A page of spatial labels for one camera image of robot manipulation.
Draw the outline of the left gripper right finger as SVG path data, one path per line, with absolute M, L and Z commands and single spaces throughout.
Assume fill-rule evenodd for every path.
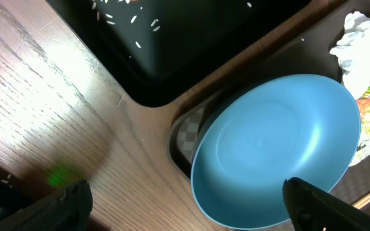
M 283 202 L 296 231 L 370 231 L 370 215 L 300 179 L 283 183 Z

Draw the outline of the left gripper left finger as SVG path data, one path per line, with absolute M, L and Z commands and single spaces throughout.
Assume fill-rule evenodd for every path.
M 80 180 L 0 221 L 0 231 L 85 231 L 93 208 L 90 185 Z

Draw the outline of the dark blue plate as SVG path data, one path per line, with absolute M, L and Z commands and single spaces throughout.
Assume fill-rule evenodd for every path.
M 356 101 L 336 80 L 296 74 L 263 83 L 204 125 L 190 176 L 194 199 L 228 228 L 283 223 L 284 181 L 298 177 L 331 191 L 353 160 L 360 129 Z

